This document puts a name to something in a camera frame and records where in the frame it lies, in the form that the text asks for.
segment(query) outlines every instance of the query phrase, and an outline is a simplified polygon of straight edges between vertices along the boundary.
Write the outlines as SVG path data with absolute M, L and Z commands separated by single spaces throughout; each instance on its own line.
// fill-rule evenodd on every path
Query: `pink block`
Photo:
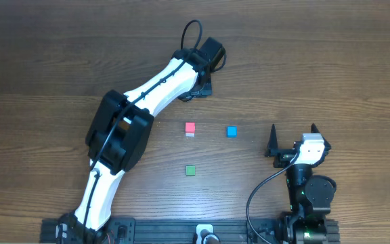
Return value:
M 186 133 L 195 134 L 195 123 L 186 122 Z

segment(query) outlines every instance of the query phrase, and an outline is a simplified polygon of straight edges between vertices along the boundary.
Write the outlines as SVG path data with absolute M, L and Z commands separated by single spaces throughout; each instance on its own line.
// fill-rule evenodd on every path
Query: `wooden tabletop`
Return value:
M 252 189 L 277 171 L 263 156 L 272 123 L 282 148 L 315 123 L 332 144 L 316 173 L 337 181 L 328 217 L 342 242 L 390 243 L 390 1 L 381 0 L 0 0 L 0 241 L 37 242 L 43 218 L 77 208 L 102 96 L 162 70 L 194 18 L 202 41 L 223 43 L 227 64 L 211 97 L 157 116 L 112 215 L 243 220 Z M 251 215 L 288 206 L 280 176 Z

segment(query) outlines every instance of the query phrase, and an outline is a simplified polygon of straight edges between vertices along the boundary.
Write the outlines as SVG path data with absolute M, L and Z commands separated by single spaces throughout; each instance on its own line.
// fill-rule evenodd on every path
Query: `cube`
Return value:
M 237 136 L 237 127 L 236 126 L 228 126 L 227 127 L 227 137 L 235 138 Z
M 189 136 L 189 137 L 195 136 L 195 123 L 186 122 L 186 136 Z
M 186 166 L 186 176 L 195 176 L 195 166 Z

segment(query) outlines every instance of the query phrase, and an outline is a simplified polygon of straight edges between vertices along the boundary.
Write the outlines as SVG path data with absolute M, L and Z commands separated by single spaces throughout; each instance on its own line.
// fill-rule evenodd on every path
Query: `wooden table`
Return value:
M 112 214 L 245 219 L 250 191 L 277 169 L 270 126 L 290 148 L 315 123 L 332 144 L 317 174 L 337 181 L 329 218 L 343 243 L 390 243 L 390 1 L 0 0 L 0 241 L 37 242 L 43 218 L 81 202 L 84 138 L 102 96 L 162 70 L 186 22 L 228 59 L 213 96 L 157 116 Z M 196 27 L 186 44 L 193 45 Z M 184 123 L 196 122 L 195 138 Z M 226 138 L 236 125 L 238 136 Z M 196 176 L 185 176 L 185 165 Z M 288 210 L 284 176 L 254 217 Z

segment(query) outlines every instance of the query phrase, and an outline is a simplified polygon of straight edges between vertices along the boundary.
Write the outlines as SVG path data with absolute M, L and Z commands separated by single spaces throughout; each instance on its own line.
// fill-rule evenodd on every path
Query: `green block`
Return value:
M 186 166 L 186 176 L 195 176 L 195 166 Z

